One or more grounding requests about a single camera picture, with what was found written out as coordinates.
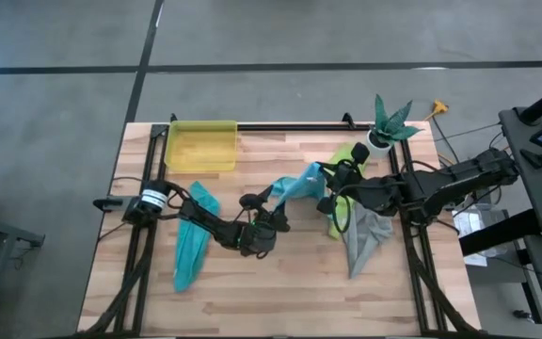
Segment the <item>robotic arm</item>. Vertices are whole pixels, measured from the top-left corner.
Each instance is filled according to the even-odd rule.
[[[223,220],[195,201],[184,188],[165,180],[149,181],[137,197],[133,197],[122,217],[123,222],[133,225],[146,225],[156,219],[168,220],[180,218],[188,220],[213,235],[216,242],[229,250],[239,250],[243,256],[255,254],[263,259],[275,247],[277,232],[288,232],[288,219],[279,208],[273,213],[263,208],[263,203],[271,194],[272,186],[262,193],[246,194],[240,198],[244,211],[256,211],[251,222]],[[173,205],[170,201],[179,197],[181,205]],[[162,215],[165,205],[177,212]]]
[[[382,216],[392,217],[402,210],[413,225],[426,226],[445,204],[459,204],[474,190],[512,185],[518,178],[514,160],[496,149],[444,169],[370,179],[363,178],[358,167],[369,155],[365,145],[357,143],[351,155],[354,160],[341,160],[335,165],[318,163],[332,192],[317,205],[320,212],[331,214],[336,197],[345,196]]]

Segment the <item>gray cloth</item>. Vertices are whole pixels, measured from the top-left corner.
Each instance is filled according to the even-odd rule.
[[[358,202],[355,202],[350,217],[343,241],[348,258],[348,275],[353,279],[363,270],[375,248],[392,236],[392,221],[389,217],[363,208]]]

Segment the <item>white label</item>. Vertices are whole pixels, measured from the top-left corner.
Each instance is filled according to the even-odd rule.
[[[144,189],[143,190],[143,193],[141,193],[143,195],[147,195],[147,196],[151,196],[155,199],[158,199],[158,200],[161,200],[163,202],[165,202],[167,200],[167,196],[160,193],[160,192],[156,192],[155,190],[151,190],[151,189]]]
[[[164,201],[161,201],[161,200],[158,200],[158,199],[155,199],[155,198],[152,198],[150,196],[142,196],[141,197],[141,200],[143,202],[149,202],[151,204],[155,204],[156,206],[160,207],[160,208],[164,208],[165,207],[165,202]]]

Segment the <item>light blue cloth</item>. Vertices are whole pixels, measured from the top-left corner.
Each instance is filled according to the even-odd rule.
[[[218,216],[220,205],[218,201],[202,186],[195,182],[189,187],[189,193],[200,206]],[[174,285],[176,292],[183,292],[198,277],[204,266],[204,256],[211,234],[195,224],[181,220],[177,235],[175,250]]]
[[[273,183],[271,196],[279,196],[276,209],[282,208],[288,199],[313,197],[320,201],[325,195],[326,179],[319,171],[319,164],[312,163],[298,179],[281,177]]]

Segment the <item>potted plant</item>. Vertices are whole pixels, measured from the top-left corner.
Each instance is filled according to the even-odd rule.
[[[394,142],[405,140],[421,130],[405,126],[404,122],[411,110],[411,102],[388,117],[382,98],[375,96],[375,125],[367,133],[367,143],[371,157],[381,158],[391,150]]]

